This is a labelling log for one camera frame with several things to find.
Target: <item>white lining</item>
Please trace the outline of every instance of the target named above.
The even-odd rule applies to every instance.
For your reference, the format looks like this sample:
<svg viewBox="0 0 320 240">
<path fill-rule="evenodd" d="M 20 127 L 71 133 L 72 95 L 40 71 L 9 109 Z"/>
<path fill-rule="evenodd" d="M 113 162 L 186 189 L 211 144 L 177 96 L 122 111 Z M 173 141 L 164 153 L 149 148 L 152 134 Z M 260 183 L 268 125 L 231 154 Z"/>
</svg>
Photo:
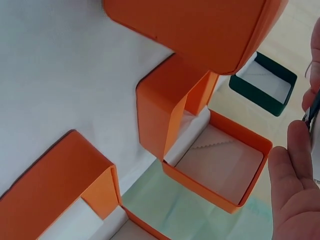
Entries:
<svg viewBox="0 0 320 240">
<path fill-rule="evenodd" d="M 238 204 L 256 174 L 263 154 L 209 125 L 209 120 L 207 107 L 198 116 L 185 112 L 178 139 L 164 160 Z"/>
<path fill-rule="evenodd" d="M 38 239 L 88 240 L 102 224 L 99 216 L 79 198 Z"/>
<path fill-rule="evenodd" d="M 291 88 L 290 83 L 257 63 L 257 55 L 255 52 L 236 75 L 284 104 Z"/>
<path fill-rule="evenodd" d="M 89 240 L 156 240 L 156 238 L 131 221 L 125 210 L 117 206 Z"/>
<path fill-rule="evenodd" d="M 110 240 L 156 240 L 156 238 L 128 220 Z"/>
</svg>

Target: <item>hand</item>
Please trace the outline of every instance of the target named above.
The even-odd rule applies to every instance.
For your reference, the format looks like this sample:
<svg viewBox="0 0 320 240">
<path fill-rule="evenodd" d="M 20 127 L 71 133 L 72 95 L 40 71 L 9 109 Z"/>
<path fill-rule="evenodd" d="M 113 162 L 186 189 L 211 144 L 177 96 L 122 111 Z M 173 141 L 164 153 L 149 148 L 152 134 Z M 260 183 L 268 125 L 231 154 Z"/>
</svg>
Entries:
<svg viewBox="0 0 320 240">
<path fill-rule="evenodd" d="M 310 89 L 304 94 L 302 108 L 306 111 L 313 103 L 320 88 L 320 18 L 316 22 L 311 37 L 312 67 L 310 72 Z"/>
<path fill-rule="evenodd" d="M 275 147 L 268 160 L 273 240 L 320 240 L 320 189 L 313 181 L 309 131 L 290 124 L 287 149 Z"/>
</svg>

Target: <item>green box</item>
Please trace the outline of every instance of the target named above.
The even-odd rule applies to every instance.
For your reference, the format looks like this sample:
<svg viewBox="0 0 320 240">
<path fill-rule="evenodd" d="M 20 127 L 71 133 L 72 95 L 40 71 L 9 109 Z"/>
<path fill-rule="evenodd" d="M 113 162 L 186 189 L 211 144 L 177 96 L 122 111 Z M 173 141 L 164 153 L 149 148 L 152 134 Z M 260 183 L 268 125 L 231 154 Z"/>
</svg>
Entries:
<svg viewBox="0 0 320 240">
<path fill-rule="evenodd" d="M 230 88 L 274 116 L 280 116 L 289 102 L 297 75 L 259 52 L 238 73 L 231 76 Z"/>
</svg>

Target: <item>finger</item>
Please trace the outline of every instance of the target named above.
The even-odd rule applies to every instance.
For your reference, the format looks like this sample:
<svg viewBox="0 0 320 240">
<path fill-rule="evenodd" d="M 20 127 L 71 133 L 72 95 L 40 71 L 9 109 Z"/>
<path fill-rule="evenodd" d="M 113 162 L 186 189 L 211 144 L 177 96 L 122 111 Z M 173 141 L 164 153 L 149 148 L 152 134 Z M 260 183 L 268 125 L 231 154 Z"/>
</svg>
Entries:
<svg viewBox="0 0 320 240">
<path fill-rule="evenodd" d="M 304 189 L 314 188 L 310 133 L 303 121 L 293 121 L 288 127 L 287 149 L 297 178 Z"/>
<path fill-rule="evenodd" d="M 306 91 L 306 93 L 303 95 L 303 99 L 302 99 L 303 111 L 306 112 L 307 109 L 310 108 L 310 106 L 314 102 L 315 98 L 316 98 L 316 94 L 311 89 Z"/>
<path fill-rule="evenodd" d="M 320 18 L 314 25 L 310 46 L 312 54 L 310 85 L 311 90 L 317 93 L 320 88 Z"/>
<path fill-rule="evenodd" d="M 311 91 L 316 94 L 320 89 L 320 50 L 313 49 L 312 65 L 310 72 Z"/>
<path fill-rule="evenodd" d="M 271 150 L 268 158 L 271 182 L 271 203 L 276 215 L 288 200 L 304 188 L 297 178 L 288 151 L 277 146 Z"/>
</svg>

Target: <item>dark green box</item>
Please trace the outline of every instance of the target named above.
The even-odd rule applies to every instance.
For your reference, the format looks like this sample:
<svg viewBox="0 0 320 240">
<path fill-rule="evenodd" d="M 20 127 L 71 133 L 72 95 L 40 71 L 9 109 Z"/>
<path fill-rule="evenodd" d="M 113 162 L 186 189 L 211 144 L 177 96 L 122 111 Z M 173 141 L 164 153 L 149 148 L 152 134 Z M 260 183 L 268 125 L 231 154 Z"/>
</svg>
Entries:
<svg viewBox="0 0 320 240">
<path fill-rule="evenodd" d="M 255 74 L 247 75 L 251 78 L 251 83 L 249 83 L 246 78 L 246 76 L 237 76 L 233 75 L 230 78 L 229 86 L 232 90 L 239 93 L 240 95 L 244 96 L 248 100 L 252 101 L 253 103 L 257 104 L 261 108 L 265 109 L 269 113 L 273 114 L 274 116 L 278 117 L 285 109 L 286 105 L 289 102 L 289 99 L 291 97 L 292 91 L 294 89 L 294 86 L 297 81 L 297 75 L 291 72 L 290 70 L 286 69 L 285 67 L 281 66 L 279 63 L 273 61 L 272 59 L 266 57 L 265 55 L 257 52 L 257 56 L 254 58 L 254 61 L 252 63 L 249 63 L 250 65 L 254 63 L 255 67 Z M 261 69 L 263 67 L 263 73 L 259 74 L 259 71 L 257 69 Z M 286 85 L 287 91 L 283 93 L 283 101 L 279 101 L 278 99 L 275 99 L 273 96 L 267 94 L 260 88 L 254 86 L 253 79 L 256 79 L 257 82 L 259 81 L 259 84 L 264 84 L 266 88 L 272 88 L 271 84 L 274 83 L 275 80 L 279 81 L 281 79 L 283 84 Z"/>
</svg>

